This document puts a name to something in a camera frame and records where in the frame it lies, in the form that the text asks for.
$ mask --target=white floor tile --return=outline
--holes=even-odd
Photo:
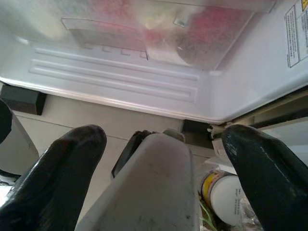
[[[193,155],[192,156],[193,166],[196,168],[196,167],[198,167],[198,165],[204,163],[204,161],[207,160],[207,159],[208,158],[203,157],[203,156]]]
[[[215,156],[215,152],[213,149],[194,146],[190,144],[188,144],[187,146],[190,148],[193,155],[199,155],[199,156],[206,157],[206,158],[211,158]]]
[[[38,150],[39,155],[42,155],[44,151],[52,144],[52,142],[71,130],[71,128],[23,118],[20,116],[17,118],[30,136],[32,142]]]
[[[127,142],[126,140],[107,137],[107,146],[92,176],[89,190],[79,215],[79,221],[110,184],[111,170],[116,164]]]
[[[95,103],[48,95],[43,115],[15,112],[18,116],[79,127],[87,124],[101,126],[108,136],[129,139],[137,130],[162,132],[167,128],[179,130],[182,121],[158,115],[140,113]]]

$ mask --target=white appliance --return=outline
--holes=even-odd
[[[0,81],[213,124],[308,84],[306,0],[3,0]]]

